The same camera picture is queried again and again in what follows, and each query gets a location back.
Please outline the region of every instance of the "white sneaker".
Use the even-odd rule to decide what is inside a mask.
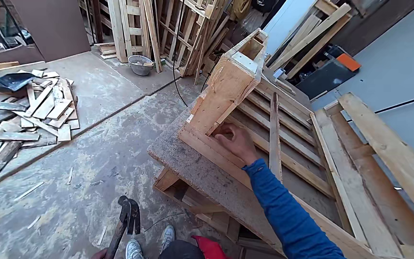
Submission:
[[[142,248],[135,239],[130,239],[126,246],[126,259],[144,259]]]
[[[162,239],[162,245],[161,245],[161,252],[159,254],[162,253],[162,251],[164,251],[164,249],[166,249],[170,242],[175,240],[175,229],[173,228],[172,225],[169,225],[166,227],[166,229],[164,229],[164,232],[162,233],[161,236]]]

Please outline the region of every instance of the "hammer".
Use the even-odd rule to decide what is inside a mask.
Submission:
[[[122,206],[121,214],[119,215],[115,234],[106,251],[105,259],[113,259],[115,257],[122,235],[126,229],[127,234],[131,235],[133,233],[133,226],[135,225],[135,234],[140,234],[140,209],[137,202],[123,195],[119,197],[118,204]]]

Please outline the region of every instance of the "red bag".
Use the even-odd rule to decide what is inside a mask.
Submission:
[[[196,239],[197,246],[206,259],[229,259],[217,242],[198,235],[192,235],[191,237]]]

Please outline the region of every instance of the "blue sleeve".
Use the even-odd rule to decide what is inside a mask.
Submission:
[[[253,192],[289,259],[344,258],[343,252],[328,239],[263,159],[243,170],[250,177]]]

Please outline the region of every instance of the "gray bucket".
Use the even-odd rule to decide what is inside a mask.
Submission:
[[[140,56],[140,55],[133,55],[129,57],[129,66],[132,68],[132,71],[139,75],[139,76],[147,76],[150,73],[150,70],[153,68],[153,66],[144,66],[146,62],[152,62],[147,57]]]

